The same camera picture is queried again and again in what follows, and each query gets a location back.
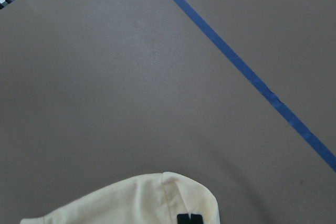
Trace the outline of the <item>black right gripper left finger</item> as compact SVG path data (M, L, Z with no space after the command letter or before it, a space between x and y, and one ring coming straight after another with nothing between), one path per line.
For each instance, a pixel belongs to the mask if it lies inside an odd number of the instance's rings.
M189 214L178 214L177 223L178 224L190 224L191 218Z

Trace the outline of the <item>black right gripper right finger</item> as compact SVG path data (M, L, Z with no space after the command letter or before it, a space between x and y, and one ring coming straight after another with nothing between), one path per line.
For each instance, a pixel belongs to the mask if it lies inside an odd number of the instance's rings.
M200 214L191 214L191 224L203 224L203 216Z

